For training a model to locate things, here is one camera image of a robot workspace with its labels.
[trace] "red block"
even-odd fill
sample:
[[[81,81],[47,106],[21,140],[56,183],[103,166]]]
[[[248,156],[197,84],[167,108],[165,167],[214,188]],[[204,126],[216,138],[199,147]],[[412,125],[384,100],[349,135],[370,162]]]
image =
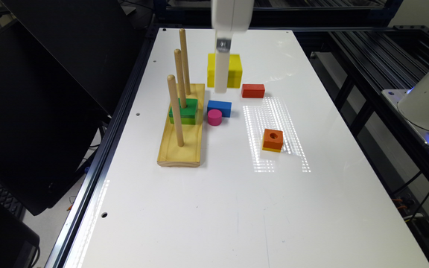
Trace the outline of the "red block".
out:
[[[243,98],[264,98],[265,91],[263,84],[243,84],[241,96]]]

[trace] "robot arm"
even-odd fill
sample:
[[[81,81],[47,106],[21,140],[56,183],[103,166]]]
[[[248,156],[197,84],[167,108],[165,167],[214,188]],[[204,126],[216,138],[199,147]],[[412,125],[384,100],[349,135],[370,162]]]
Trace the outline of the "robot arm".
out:
[[[253,6],[254,0],[212,0],[212,27],[216,30],[216,93],[226,92],[232,36],[235,32],[247,31]]]

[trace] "pink cylinder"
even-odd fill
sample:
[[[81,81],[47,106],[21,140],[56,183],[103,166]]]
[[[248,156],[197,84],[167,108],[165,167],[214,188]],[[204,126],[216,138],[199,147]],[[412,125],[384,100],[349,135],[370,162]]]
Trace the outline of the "pink cylinder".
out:
[[[218,126],[221,124],[222,117],[221,111],[217,109],[211,109],[208,112],[208,124],[212,126]]]

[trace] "orange block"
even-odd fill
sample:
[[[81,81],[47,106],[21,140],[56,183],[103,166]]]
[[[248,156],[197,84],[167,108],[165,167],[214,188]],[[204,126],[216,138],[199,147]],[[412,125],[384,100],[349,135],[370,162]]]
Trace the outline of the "orange block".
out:
[[[269,150],[272,152],[281,152],[283,142],[281,130],[264,130],[262,138],[262,150]]]
[[[243,98],[264,98],[265,92],[263,84],[243,84],[241,96]]]

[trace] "table surface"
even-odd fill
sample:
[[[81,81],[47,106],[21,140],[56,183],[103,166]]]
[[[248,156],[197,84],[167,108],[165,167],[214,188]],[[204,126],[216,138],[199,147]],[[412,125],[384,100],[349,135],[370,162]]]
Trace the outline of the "table surface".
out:
[[[191,82],[206,83],[215,32],[186,32]],[[175,48],[160,29],[68,267],[429,267],[291,31],[235,35],[242,83],[265,98],[207,88],[232,117],[205,119],[200,167],[158,166]],[[282,152],[261,151],[265,127]]]

